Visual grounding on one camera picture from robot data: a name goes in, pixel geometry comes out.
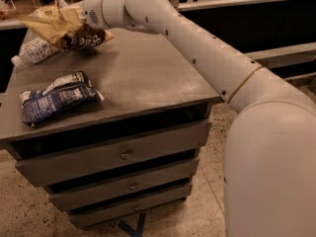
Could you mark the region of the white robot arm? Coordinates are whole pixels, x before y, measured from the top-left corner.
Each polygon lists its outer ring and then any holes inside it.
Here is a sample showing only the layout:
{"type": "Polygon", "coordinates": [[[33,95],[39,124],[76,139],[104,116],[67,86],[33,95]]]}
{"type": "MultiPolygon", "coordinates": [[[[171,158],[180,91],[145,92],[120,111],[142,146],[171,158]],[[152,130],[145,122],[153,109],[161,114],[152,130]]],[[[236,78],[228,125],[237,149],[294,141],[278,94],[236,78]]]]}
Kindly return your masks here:
{"type": "Polygon", "coordinates": [[[316,104],[168,0],[83,0],[100,30],[163,35],[237,112],[224,153],[226,237],[316,237],[316,104]]]}

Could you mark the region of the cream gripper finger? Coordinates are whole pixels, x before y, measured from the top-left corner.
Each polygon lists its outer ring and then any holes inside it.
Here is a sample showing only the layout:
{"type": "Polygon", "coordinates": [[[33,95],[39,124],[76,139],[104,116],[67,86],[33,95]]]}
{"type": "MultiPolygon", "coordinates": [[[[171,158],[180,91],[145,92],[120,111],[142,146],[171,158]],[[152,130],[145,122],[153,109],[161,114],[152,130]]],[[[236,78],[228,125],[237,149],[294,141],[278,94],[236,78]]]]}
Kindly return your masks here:
{"type": "Polygon", "coordinates": [[[64,7],[59,9],[59,13],[61,14],[61,18],[76,26],[81,26],[82,21],[78,15],[78,11],[76,7],[64,7]]]}

